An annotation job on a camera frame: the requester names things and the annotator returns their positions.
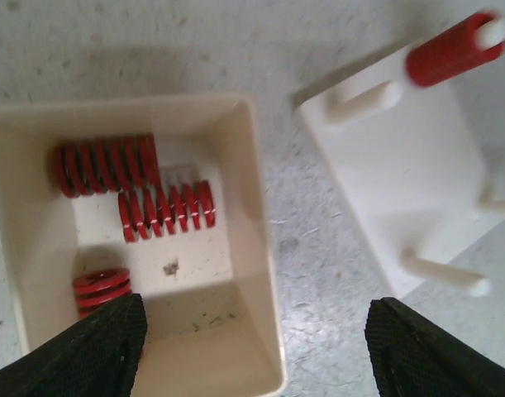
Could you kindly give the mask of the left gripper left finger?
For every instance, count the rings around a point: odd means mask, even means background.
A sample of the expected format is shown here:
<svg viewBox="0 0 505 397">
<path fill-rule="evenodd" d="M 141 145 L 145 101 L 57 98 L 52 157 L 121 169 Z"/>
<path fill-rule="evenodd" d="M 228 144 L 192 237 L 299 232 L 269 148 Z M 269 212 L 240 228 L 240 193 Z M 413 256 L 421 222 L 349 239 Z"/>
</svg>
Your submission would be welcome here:
<svg viewBox="0 0 505 397">
<path fill-rule="evenodd" d="M 129 396 L 148 323 L 140 294 L 116 298 L 0 370 L 0 396 Z"/>
</svg>

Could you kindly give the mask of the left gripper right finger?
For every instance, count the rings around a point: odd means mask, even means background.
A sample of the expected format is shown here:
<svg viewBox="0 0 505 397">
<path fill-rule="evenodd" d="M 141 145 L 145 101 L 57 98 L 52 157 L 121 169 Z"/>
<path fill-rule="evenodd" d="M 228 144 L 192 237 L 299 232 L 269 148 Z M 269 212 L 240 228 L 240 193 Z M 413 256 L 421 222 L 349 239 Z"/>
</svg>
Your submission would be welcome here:
<svg viewBox="0 0 505 397">
<path fill-rule="evenodd" d="M 505 396 L 505 368 L 395 298 L 375 299 L 364 329 L 381 396 Z"/>
</svg>

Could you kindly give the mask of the white spring tray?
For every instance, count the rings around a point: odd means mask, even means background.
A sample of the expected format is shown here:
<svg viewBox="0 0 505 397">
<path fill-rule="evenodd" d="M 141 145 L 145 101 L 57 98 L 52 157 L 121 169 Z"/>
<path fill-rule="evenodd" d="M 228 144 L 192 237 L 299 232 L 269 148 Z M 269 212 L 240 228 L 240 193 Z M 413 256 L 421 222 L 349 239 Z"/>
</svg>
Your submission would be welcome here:
<svg viewBox="0 0 505 397">
<path fill-rule="evenodd" d="M 155 139 L 156 186 L 209 181 L 215 227 L 127 243 L 120 192 L 60 191 L 55 146 L 142 134 Z M 74 279 L 126 268 L 148 323 L 134 396 L 277 395 L 286 369 L 259 153 L 252 103 L 235 93 L 0 108 L 0 240 L 23 356 L 82 320 Z"/>
</svg>

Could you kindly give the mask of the red large spring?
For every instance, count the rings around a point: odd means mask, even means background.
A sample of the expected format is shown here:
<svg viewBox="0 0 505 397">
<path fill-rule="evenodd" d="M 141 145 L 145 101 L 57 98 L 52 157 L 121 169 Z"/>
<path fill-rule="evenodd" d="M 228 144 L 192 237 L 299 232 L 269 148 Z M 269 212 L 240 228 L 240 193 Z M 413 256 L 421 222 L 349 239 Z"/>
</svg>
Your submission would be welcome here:
<svg viewBox="0 0 505 397">
<path fill-rule="evenodd" d="M 428 88 L 485 65 L 505 52 L 505 18 L 480 11 L 412 48 L 405 68 L 410 80 Z"/>
</svg>

